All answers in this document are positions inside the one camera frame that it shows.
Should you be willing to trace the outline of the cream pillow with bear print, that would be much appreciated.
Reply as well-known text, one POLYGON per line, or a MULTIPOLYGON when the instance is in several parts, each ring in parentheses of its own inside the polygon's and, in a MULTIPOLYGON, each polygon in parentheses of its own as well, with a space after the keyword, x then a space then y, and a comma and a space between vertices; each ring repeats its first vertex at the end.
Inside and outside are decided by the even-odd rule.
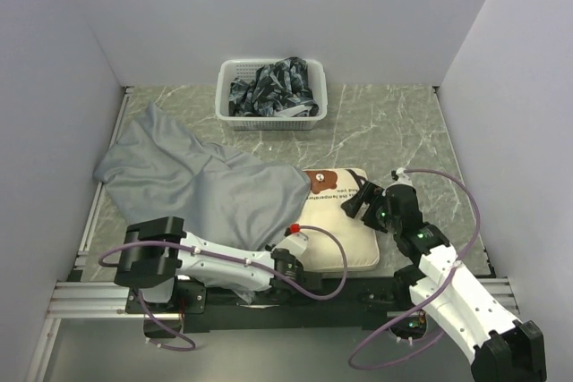
POLYGON ((365 183, 365 171, 357 168, 307 170, 311 191, 298 220, 309 238, 302 256, 304 269, 319 273, 340 273, 347 262, 350 271, 374 269, 380 261, 376 233, 355 217, 351 218, 341 204, 352 198, 365 183))

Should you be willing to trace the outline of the grey pillowcase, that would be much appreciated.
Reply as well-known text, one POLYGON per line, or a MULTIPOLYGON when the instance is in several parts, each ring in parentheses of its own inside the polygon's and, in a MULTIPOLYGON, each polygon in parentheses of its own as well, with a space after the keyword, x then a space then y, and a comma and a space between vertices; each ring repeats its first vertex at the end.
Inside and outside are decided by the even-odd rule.
POLYGON ((175 216, 186 232, 255 251, 283 239, 311 190, 305 172, 201 142, 153 105, 130 122, 95 177, 128 226, 175 216))

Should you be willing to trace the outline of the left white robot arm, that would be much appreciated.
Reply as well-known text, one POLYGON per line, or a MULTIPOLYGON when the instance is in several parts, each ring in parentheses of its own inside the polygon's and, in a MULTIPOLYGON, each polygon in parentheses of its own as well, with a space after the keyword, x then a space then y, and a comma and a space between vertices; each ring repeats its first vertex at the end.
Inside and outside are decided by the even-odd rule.
POLYGON ((168 216, 129 225, 124 243, 131 247, 120 250, 115 284, 142 289, 144 300, 160 312, 178 303, 178 276, 210 287, 278 296, 294 290, 282 276, 311 292, 322 287, 322 276, 306 271, 301 261, 309 238, 299 225, 289 226, 285 237, 265 250, 239 250, 186 232, 183 219, 168 216))

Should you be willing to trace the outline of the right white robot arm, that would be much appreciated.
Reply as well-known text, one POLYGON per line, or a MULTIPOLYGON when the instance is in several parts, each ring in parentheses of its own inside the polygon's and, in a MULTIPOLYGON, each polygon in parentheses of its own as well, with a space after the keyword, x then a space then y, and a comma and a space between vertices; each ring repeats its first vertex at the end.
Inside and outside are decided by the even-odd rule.
POLYGON ((394 275, 394 302, 422 310, 467 357, 476 381, 544 381, 547 379, 543 333, 523 322, 494 298, 461 261, 453 244, 423 219, 415 188, 397 180, 383 189, 365 183, 342 204, 354 218, 391 233, 411 265, 394 275))

